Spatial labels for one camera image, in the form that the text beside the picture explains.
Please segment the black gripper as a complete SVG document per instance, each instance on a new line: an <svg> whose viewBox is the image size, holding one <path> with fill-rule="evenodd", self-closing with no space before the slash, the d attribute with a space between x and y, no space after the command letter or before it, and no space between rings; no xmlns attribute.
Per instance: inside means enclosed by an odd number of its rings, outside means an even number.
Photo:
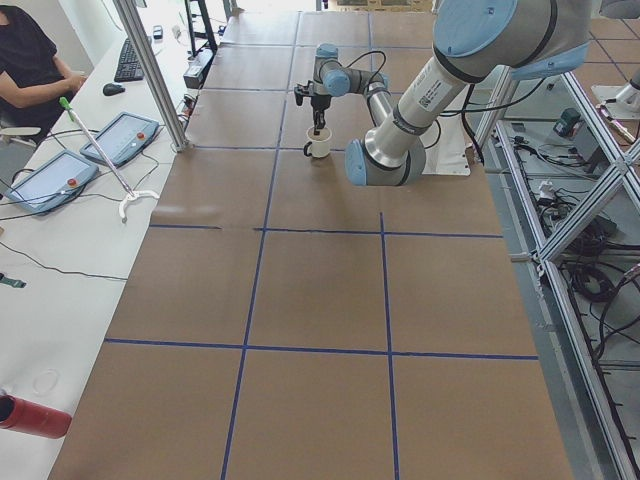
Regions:
<svg viewBox="0 0 640 480"><path fill-rule="evenodd" d="M324 111L329 108L328 95L314 95L311 97L311 106L313 108L313 133L319 135L320 131L325 128Z"/></svg>

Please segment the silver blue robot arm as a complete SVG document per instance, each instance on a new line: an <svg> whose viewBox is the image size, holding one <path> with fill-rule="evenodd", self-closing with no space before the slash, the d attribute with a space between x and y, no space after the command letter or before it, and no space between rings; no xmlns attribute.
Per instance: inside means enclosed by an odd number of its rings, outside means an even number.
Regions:
<svg viewBox="0 0 640 480"><path fill-rule="evenodd" d="M382 56L382 63L375 71L353 68L353 65L369 55ZM326 126L325 111L331 105L331 99L349 93L364 94L373 83L388 86L388 79L381 73L386 63L386 54L382 50L371 50L361 54L347 66L339 61L338 48L330 43L321 43L316 47L312 79L306 85L313 115L313 132L319 133Z"/></svg>
<svg viewBox="0 0 640 480"><path fill-rule="evenodd" d="M375 81L363 96L374 126L345 150L357 186L400 186L418 178L420 138L460 92L504 65L515 79L545 78L580 66L588 50L588 1L445 1L433 30L433 56L396 105Z"/></svg>

